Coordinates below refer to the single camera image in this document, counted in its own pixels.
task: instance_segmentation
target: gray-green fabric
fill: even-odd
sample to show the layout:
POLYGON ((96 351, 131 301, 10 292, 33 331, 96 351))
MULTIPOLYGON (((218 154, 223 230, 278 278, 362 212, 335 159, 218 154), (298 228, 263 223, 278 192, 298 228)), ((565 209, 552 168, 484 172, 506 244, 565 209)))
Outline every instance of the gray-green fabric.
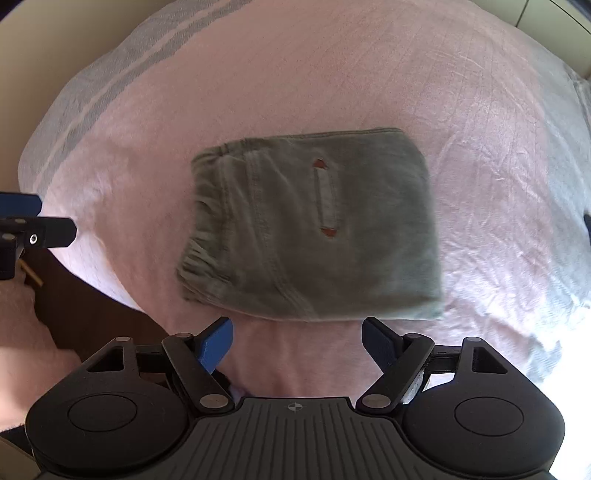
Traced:
POLYGON ((428 171, 401 130, 247 138, 192 168, 188 299, 277 320, 441 315, 428 171))

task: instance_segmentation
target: metal screw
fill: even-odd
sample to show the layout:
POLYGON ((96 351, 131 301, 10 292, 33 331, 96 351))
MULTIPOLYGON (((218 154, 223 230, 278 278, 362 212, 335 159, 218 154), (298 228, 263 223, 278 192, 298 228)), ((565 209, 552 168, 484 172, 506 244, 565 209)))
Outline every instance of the metal screw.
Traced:
POLYGON ((224 408, 228 404, 228 399, 224 395, 210 393, 209 395, 202 396, 199 403, 205 408, 216 410, 217 408, 224 408))
POLYGON ((386 395, 380 395, 375 393, 372 395, 364 396, 361 403, 363 403, 363 405, 365 405, 367 408, 378 409, 386 408, 388 405, 392 403, 392 401, 386 395))

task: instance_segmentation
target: bed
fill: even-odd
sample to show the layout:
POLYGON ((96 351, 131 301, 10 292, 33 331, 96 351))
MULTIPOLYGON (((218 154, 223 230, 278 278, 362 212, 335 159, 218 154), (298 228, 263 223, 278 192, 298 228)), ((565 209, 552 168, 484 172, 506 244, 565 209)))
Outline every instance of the bed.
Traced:
POLYGON ((553 474, 585 479, 590 105, 587 81, 467 0, 177 0, 66 85, 19 181, 44 215, 76 221, 76 242, 55 255, 92 286, 169 333, 230 316, 220 369, 236 388, 356 399, 380 373, 359 322, 276 322, 183 299, 190 164, 243 137, 403 129, 430 172, 445 311, 387 323, 449 345, 485 338, 562 411, 553 474))

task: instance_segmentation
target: gray stripe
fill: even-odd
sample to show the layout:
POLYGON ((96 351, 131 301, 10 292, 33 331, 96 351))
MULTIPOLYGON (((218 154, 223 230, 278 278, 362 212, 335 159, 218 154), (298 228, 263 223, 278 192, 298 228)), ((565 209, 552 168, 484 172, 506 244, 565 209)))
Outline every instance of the gray stripe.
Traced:
MULTIPOLYGON (((130 63, 140 58, 168 32, 199 11, 210 8, 219 0, 177 0, 146 20, 111 54, 101 57, 91 66, 82 70, 62 90, 23 151, 18 176, 23 191, 31 191, 37 173, 46 162, 47 154, 54 147, 59 135, 70 125, 96 92, 104 88, 114 76, 120 74, 130 63)), ((209 15, 195 20, 187 28, 176 33, 161 50, 128 72, 115 82, 96 105, 86 114, 82 122, 74 127, 66 141, 43 174, 37 193, 43 197, 51 184, 60 164, 72 152, 82 137, 92 128, 109 104, 139 75, 161 60, 172 56, 193 35, 213 21, 238 10, 252 0, 230 0, 209 15)))

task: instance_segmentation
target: wall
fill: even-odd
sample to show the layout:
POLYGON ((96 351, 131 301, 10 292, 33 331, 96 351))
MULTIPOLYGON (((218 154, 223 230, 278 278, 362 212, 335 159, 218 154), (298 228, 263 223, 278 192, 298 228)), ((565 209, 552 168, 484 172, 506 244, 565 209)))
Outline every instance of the wall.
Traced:
POLYGON ((24 0, 0 22, 0 190, 67 81, 170 1, 24 0))

